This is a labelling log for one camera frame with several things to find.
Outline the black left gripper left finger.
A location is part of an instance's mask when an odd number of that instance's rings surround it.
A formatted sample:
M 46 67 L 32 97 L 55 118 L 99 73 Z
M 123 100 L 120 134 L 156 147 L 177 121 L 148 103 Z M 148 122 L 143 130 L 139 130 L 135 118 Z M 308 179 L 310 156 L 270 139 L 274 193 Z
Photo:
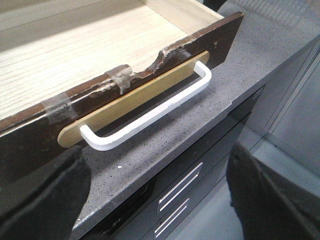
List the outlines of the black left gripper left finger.
M 91 187 L 75 145 L 0 191 L 2 240 L 68 240 Z

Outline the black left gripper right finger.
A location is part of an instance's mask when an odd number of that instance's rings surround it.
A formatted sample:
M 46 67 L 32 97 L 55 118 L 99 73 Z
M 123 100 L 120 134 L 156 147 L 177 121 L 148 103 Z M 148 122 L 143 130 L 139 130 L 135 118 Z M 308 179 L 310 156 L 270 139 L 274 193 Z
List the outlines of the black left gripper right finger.
M 245 240 L 318 240 L 320 198 L 233 145 L 226 169 Z

